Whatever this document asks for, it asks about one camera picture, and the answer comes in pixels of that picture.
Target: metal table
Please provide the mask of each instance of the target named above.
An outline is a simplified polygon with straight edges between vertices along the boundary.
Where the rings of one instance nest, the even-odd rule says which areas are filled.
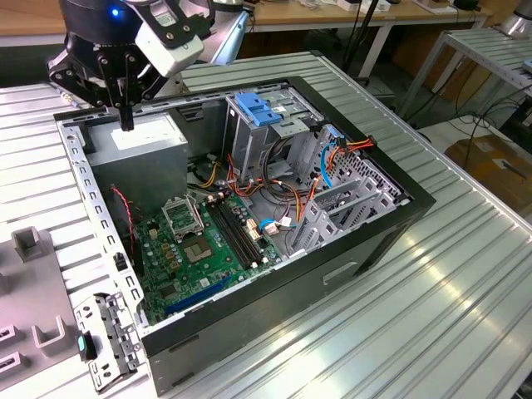
[[[323,57],[255,58],[184,75],[198,91],[294,74],[371,133],[437,203],[357,281],[166,397],[510,397],[532,369],[530,226]],[[49,229],[77,305],[112,284],[52,122],[67,107],[46,85],[2,89],[0,99],[0,239],[22,226]],[[106,394],[154,395],[145,365]],[[37,396],[96,397],[79,357],[2,392]]]
[[[470,29],[469,31],[443,32],[412,82],[399,112],[404,117],[421,85],[425,81],[441,52],[446,46],[456,49],[456,54],[441,74],[433,91],[438,91],[458,66],[463,56],[506,81],[524,94],[532,95],[532,74],[523,69],[523,61],[532,58],[532,38],[515,40],[496,29]],[[500,85],[495,85],[491,94],[496,94]]]

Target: cardboard box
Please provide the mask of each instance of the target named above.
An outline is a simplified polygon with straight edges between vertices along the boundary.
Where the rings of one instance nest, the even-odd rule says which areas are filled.
[[[459,140],[446,150],[446,155],[460,167],[468,141]],[[473,140],[465,170],[525,217],[532,212],[532,161],[527,158],[496,135],[485,135]]]
[[[0,8],[54,19],[63,19],[59,0],[0,0]]]

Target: ram slot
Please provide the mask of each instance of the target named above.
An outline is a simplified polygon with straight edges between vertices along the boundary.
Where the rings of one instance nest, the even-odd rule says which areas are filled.
[[[234,216],[233,212],[231,212],[229,206],[227,206],[226,204],[222,204],[220,206],[220,209],[222,210],[222,215],[225,217],[227,222],[233,226],[234,231],[242,240],[242,243],[244,244],[248,255],[253,259],[253,261],[257,263],[260,262],[261,256],[259,251],[253,244],[251,237],[249,237],[249,235],[244,232],[244,229],[240,225],[239,220],[236,219],[236,216]]]
[[[231,232],[231,228],[222,216],[219,206],[213,204],[210,205],[207,210],[209,211],[210,216],[213,218],[213,221],[216,223],[216,226],[218,227],[219,231],[224,236],[228,246],[236,255],[240,264],[242,264],[244,268],[248,268],[249,265],[253,262],[253,260],[248,257],[248,254],[244,250],[242,244],[239,242],[239,239],[235,237]]]

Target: metal bracket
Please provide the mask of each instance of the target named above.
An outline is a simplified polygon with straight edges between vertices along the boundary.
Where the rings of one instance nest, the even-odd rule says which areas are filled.
[[[74,309],[83,335],[93,337],[96,359],[88,362],[94,388],[109,389],[136,372],[145,361],[133,319],[120,293],[96,294]]]

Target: pci slot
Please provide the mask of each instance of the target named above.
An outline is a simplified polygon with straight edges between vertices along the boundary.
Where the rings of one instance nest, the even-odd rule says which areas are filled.
[[[189,296],[188,298],[181,299],[179,302],[176,303],[172,303],[170,306],[166,307],[165,315],[168,316],[172,313],[179,312],[185,308],[188,308],[189,306],[194,305],[197,302],[203,301],[208,297],[212,297],[215,293],[219,293],[224,289],[225,282],[228,281],[230,278],[231,276],[227,276],[216,284],[211,285],[210,287],[207,287],[206,289],[203,289],[198,293]]]

